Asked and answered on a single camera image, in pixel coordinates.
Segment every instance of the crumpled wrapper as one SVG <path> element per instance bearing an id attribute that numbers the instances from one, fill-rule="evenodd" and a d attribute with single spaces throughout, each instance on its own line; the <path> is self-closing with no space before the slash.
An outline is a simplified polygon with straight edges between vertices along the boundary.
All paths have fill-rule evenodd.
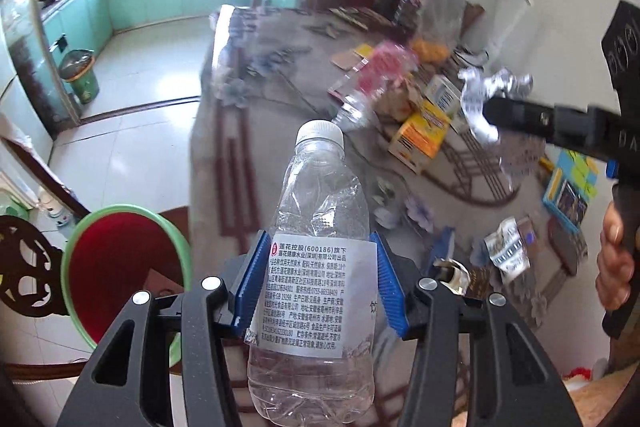
<path id="1" fill-rule="evenodd" d="M 482 108 L 484 102 L 494 96 L 527 98 L 533 89 L 532 76 L 516 76 L 506 68 L 492 76 L 483 76 L 478 68 L 467 68 L 461 70 L 458 77 L 465 81 L 460 105 L 476 140 L 500 157 L 500 169 L 512 184 L 529 176 L 545 153 L 544 139 L 498 129 L 486 121 Z"/>

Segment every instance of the metal bolt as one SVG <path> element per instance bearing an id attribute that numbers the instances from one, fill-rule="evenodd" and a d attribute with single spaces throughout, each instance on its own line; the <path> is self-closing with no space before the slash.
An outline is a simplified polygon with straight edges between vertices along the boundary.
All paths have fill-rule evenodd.
<path id="1" fill-rule="evenodd" d="M 220 285 L 222 284 L 222 280 L 220 280 L 220 277 L 205 277 L 202 280 L 202 287 L 208 291 L 212 291 L 215 290 L 216 288 L 219 288 Z"/>
<path id="2" fill-rule="evenodd" d="M 149 302 L 150 298 L 151 295 L 149 295 L 149 292 L 141 291 L 135 292 L 131 300 L 133 301 L 133 304 L 146 304 Z"/>
<path id="3" fill-rule="evenodd" d="M 494 306 L 504 306 L 507 304 L 507 299 L 504 298 L 504 295 L 500 293 L 492 293 L 489 295 L 489 302 Z"/>
<path id="4" fill-rule="evenodd" d="M 438 283 L 433 279 L 425 277 L 424 279 L 420 279 L 418 281 L 418 286 L 420 286 L 420 288 L 422 288 L 423 290 L 433 291 L 438 287 Z"/>

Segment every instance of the tile floor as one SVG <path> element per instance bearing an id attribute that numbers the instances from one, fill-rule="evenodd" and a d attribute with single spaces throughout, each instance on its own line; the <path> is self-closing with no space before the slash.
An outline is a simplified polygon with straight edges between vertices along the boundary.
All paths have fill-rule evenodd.
<path id="1" fill-rule="evenodd" d="M 139 204 L 156 212 L 183 206 L 188 203 L 188 146 L 197 108 L 198 103 L 173 105 L 66 131 L 55 142 L 49 165 L 90 210 L 112 203 Z M 37 213 L 34 220 L 52 245 L 64 247 L 65 238 L 48 217 Z M 23 317 L 0 303 L 3 362 L 66 363 L 86 359 L 90 352 L 71 318 Z M 37 418 L 52 427 L 72 387 L 71 381 L 52 380 L 19 385 L 18 391 Z M 181 393 L 180 386 L 174 387 L 172 395 Z M 176 425 L 185 425 L 180 418 L 183 405 L 178 406 Z"/>
<path id="2" fill-rule="evenodd" d="M 206 17 L 114 36 L 94 66 L 100 93 L 82 116 L 199 95 L 200 68 L 210 42 Z"/>

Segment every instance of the white label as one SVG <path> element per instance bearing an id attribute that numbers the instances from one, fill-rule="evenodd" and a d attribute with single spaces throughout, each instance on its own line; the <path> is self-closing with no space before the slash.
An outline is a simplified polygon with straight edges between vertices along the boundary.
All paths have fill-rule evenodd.
<path id="1" fill-rule="evenodd" d="M 378 261 L 370 241 L 277 233 L 246 341 L 339 359 L 371 349 Z"/>

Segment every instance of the yellow box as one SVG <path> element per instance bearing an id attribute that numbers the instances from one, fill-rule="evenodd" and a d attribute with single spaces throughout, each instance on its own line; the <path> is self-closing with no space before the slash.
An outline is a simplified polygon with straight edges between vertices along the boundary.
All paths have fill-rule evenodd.
<path id="1" fill-rule="evenodd" d="M 389 152 L 419 174 L 440 150 L 449 124 L 444 111 L 424 100 L 422 110 L 412 114 L 393 137 Z"/>

